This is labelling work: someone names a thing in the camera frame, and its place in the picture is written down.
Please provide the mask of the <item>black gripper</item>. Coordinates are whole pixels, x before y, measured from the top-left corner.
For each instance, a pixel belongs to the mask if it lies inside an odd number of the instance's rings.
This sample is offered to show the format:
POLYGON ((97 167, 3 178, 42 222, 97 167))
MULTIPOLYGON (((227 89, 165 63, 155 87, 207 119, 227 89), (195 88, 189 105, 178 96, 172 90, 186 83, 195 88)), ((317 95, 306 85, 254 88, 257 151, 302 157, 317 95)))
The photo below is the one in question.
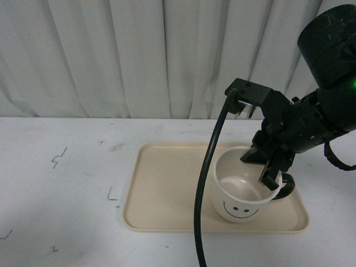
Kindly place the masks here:
POLYGON ((265 165, 259 183, 270 191, 279 187, 276 182, 279 170, 289 169, 295 154, 338 137, 338 128, 326 119, 315 93, 287 107, 283 112, 282 124, 279 132, 269 134, 268 122, 263 119, 253 144, 240 158, 246 164, 265 165))

